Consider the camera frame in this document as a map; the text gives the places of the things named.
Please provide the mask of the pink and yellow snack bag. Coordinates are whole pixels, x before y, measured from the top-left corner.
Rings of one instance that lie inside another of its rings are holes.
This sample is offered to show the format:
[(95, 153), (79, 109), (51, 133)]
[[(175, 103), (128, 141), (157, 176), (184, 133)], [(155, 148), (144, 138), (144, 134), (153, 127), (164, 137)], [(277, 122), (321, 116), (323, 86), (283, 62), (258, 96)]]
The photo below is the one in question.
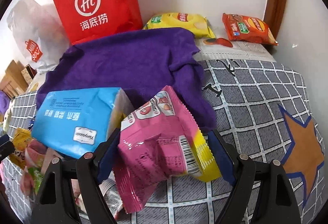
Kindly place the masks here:
[(116, 186), (128, 214), (142, 210), (156, 186), (171, 176), (209, 182), (221, 177), (194, 117), (171, 86), (121, 122)]

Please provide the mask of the yellow snack packet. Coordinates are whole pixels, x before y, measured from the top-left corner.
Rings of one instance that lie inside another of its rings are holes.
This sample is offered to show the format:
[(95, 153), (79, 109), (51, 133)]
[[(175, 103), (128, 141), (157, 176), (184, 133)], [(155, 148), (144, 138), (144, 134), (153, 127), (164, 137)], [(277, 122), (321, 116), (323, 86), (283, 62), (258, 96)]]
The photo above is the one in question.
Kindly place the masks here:
[(23, 128), (16, 129), (12, 139), (15, 150), (9, 155), (9, 159), (22, 170), (26, 166), (25, 150), (30, 141), (32, 141), (32, 136), (29, 130)]

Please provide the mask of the wooden chair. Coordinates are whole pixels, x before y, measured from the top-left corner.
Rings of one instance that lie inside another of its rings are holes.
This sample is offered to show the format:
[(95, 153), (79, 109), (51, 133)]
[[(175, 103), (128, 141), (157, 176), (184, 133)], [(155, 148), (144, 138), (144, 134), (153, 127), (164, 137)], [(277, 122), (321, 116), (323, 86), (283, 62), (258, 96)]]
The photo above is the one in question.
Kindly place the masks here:
[(5, 75), (1, 78), (1, 91), (10, 99), (23, 95), (28, 89), (28, 84), (21, 74), (22, 66), (19, 66), (15, 60), (12, 60), (5, 69)]

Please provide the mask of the blue tissue pack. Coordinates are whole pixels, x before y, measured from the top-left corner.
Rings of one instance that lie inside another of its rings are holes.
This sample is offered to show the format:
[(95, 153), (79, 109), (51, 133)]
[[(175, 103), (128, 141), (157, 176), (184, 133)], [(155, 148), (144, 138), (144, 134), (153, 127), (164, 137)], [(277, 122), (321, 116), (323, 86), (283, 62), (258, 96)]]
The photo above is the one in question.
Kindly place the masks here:
[(78, 159), (107, 141), (132, 111), (130, 99), (118, 87), (52, 91), (37, 111), (31, 135)]

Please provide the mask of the small patterned box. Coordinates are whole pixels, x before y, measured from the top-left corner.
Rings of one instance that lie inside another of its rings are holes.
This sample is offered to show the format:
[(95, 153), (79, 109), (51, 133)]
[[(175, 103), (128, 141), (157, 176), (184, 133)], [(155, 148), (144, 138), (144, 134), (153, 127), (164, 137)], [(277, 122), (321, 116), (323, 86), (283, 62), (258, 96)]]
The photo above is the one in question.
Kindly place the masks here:
[(26, 65), (22, 70), (21, 74), (28, 85), (30, 85), (37, 74), (37, 71), (31, 67), (31, 65)]

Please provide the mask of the grey checked bed sheet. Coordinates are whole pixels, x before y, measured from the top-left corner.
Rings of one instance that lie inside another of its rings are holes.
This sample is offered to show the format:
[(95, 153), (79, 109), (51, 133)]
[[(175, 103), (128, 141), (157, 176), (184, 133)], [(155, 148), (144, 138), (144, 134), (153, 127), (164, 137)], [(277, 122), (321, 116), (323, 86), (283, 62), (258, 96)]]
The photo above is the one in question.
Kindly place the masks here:
[[(284, 161), (292, 151), (302, 158), (291, 164), (290, 184), (302, 223), (311, 223), (326, 202), (324, 143), (312, 118), (302, 76), (275, 62), (235, 57), (200, 61), (202, 97), (216, 115), (215, 129), (239, 153), (255, 161)], [(37, 112), (37, 92), (15, 99), (8, 133), (27, 128)]]

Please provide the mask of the white plastic Miniso bag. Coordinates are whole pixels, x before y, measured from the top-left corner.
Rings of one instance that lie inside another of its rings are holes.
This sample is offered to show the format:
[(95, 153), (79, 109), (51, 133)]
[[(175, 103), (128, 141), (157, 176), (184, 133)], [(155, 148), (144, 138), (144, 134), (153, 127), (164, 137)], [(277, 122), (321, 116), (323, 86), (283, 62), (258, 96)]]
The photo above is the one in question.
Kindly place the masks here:
[(39, 73), (53, 70), (70, 46), (62, 25), (35, 0), (19, 0), (7, 25), (21, 54)]

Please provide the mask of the purple towel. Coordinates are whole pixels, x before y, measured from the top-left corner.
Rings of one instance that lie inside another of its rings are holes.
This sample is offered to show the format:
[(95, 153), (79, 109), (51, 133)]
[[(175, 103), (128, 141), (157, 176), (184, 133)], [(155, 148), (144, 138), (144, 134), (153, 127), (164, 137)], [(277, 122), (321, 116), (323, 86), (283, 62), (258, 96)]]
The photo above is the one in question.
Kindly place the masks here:
[(138, 30), (71, 46), (37, 91), (40, 107), (51, 91), (119, 87), (134, 108), (165, 86), (173, 87), (202, 131), (216, 127), (216, 115), (202, 97), (203, 67), (194, 35), (182, 28)]

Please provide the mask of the red paper shopping bag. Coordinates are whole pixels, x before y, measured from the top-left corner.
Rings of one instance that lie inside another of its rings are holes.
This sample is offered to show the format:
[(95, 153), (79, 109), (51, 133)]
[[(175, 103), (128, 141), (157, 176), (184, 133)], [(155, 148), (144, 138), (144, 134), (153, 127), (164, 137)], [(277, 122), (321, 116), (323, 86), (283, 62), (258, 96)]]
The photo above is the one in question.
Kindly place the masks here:
[(70, 44), (143, 27), (138, 0), (53, 0)]

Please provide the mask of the orange chips bag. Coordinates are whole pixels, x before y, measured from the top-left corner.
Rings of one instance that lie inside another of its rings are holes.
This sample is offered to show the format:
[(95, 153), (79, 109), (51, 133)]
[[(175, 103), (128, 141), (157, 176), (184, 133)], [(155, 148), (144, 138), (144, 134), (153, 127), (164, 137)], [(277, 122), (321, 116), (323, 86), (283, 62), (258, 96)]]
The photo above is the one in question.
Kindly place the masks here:
[(269, 26), (259, 18), (223, 13), (222, 22), (230, 41), (279, 45)]

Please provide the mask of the yellow chips bag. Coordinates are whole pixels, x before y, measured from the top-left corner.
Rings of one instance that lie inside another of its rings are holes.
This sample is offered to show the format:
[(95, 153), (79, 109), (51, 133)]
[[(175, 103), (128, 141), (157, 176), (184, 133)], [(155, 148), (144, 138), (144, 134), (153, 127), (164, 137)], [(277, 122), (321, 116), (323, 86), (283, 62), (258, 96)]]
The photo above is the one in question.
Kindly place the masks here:
[(196, 38), (215, 38), (207, 19), (199, 14), (180, 12), (165, 13), (153, 16), (144, 26), (144, 30), (179, 27), (189, 30)]

